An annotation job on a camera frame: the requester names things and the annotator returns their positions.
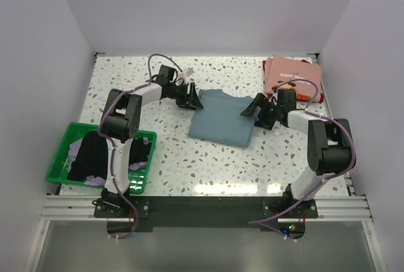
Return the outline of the blue t-shirt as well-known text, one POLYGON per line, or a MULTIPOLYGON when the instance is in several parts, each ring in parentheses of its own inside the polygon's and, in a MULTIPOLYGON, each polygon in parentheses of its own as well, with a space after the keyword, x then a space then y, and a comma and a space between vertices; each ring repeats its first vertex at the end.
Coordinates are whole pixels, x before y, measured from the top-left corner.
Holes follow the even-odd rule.
POLYGON ((201 90, 203 109, 192 118, 187 136, 221 145, 246 148, 249 146, 255 118, 241 116, 253 101, 250 96, 233 97, 223 90, 201 90))

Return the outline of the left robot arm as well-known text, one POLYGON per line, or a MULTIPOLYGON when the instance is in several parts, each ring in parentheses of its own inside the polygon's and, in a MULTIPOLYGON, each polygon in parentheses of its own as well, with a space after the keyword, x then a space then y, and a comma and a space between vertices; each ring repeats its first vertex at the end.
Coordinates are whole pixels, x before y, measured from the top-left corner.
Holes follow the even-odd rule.
POLYGON ((169 98, 183 109, 201 110, 194 82, 178 84, 175 69, 161 66, 156 76, 132 90, 112 89, 105 103, 98 134, 107 142, 107 179, 100 200, 115 216, 135 210, 129 200, 129 153, 140 125, 143 106, 169 98))

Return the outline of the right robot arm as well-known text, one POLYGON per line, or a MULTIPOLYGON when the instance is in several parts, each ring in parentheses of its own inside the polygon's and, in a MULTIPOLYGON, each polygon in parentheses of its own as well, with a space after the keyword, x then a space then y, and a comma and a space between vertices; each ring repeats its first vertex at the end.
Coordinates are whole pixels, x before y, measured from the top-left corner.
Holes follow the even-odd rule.
POLYGON ((308 166, 274 206, 279 213, 297 216, 304 209, 303 202, 313 199, 328 180, 348 172, 356 163, 349 121, 298 109, 293 89, 281 89, 271 98, 257 94, 241 116, 254 117, 258 127, 271 130, 279 122, 307 136, 308 166))

